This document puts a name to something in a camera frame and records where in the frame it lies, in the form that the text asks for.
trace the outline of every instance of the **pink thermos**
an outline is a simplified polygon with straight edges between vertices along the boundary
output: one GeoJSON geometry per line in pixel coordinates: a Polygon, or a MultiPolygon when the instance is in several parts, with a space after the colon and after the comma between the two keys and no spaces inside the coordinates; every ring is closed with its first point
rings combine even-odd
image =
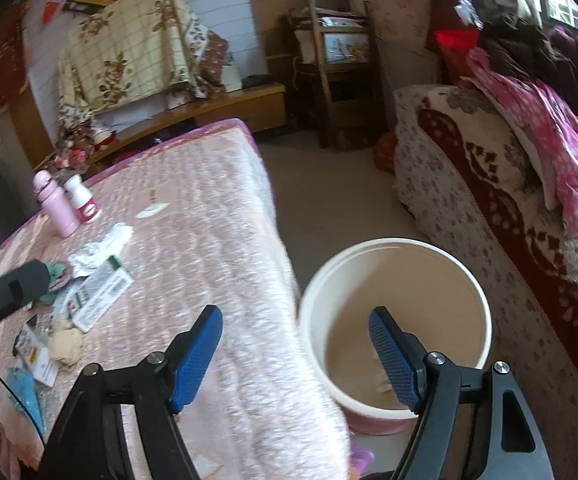
{"type": "Polygon", "coordinates": [[[71,236],[80,225],[75,211],[65,195],[64,189],[47,170],[38,171],[34,176],[35,196],[42,210],[51,219],[63,238],[71,236]]]}

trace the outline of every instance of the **silver bolt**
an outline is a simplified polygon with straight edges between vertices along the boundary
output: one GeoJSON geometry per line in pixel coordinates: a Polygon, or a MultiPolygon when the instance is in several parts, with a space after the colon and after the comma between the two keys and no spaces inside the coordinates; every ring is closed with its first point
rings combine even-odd
{"type": "Polygon", "coordinates": [[[93,375],[96,375],[98,373],[99,369],[100,369],[100,365],[98,365],[96,363],[89,363],[84,368],[82,368],[82,372],[85,375],[88,375],[91,377],[93,375]]]}
{"type": "Polygon", "coordinates": [[[505,361],[496,361],[493,364],[493,369],[501,375],[509,373],[509,365],[505,361]]]}
{"type": "Polygon", "coordinates": [[[147,361],[152,365],[159,365],[165,360],[165,354],[162,352],[151,352],[147,355],[147,361]]]}
{"type": "Polygon", "coordinates": [[[445,361],[447,361],[447,358],[440,352],[429,352],[427,358],[429,359],[429,362],[434,365],[443,365],[445,364],[445,361]]]}

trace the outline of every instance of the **pink bucket base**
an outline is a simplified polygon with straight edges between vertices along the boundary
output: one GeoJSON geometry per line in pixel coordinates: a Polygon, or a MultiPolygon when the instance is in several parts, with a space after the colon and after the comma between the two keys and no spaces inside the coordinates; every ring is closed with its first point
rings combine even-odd
{"type": "Polygon", "coordinates": [[[386,436],[402,433],[402,431],[405,431],[407,428],[416,424],[415,418],[405,420],[385,420],[383,418],[371,418],[365,415],[358,415],[357,413],[350,412],[345,407],[341,406],[341,408],[345,413],[345,418],[347,419],[349,428],[358,433],[367,435],[386,436]]]}

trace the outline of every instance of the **black cable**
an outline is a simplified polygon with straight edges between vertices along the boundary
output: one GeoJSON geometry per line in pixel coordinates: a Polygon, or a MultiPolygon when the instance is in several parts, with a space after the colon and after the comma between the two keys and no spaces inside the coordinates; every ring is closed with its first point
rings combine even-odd
{"type": "Polygon", "coordinates": [[[34,425],[35,431],[37,431],[38,436],[40,437],[40,442],[42,443],[42,447],[47,447],[47,444],[45,443],[43,437],[42,437],[42,431],[40,431],[40,428],[38,428],[38,425],[35,423],[34,418],[31,416],[31,413],[29,413],[29,410],[26,408],[26,406],[22,403],[22,400],[18,399],[18,396],[13,393],[13,390],[9,387],[8,384],[5,383],[5,381],[2,379],[2,377],[0,377],[0,382],[2,384],[5,385],[5,388],[8,390],[8,392],[11,394],[11,396],[18,402],[18,404],[20,404],[20,406],[22,406],[22,409],[24,410],[24,412],[26,413],[26,415],[29,417],[29,420],[31,420],[31,423],[34,425]]]}

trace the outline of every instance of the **pink jacket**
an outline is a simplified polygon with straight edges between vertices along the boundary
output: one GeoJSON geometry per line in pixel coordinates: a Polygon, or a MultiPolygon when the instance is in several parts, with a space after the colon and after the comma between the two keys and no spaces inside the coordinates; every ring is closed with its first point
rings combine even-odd
{"type": "Polygon", "coordinates": [[[556,170],[556,196],[562,204],[567,238],[578,237],[578,117],[549,86],[537,80],[523,83],[490,69],[482,48],[474,48],[467,63],[517,126],[527,125],[539,152],[546,154],[556,170]]]}

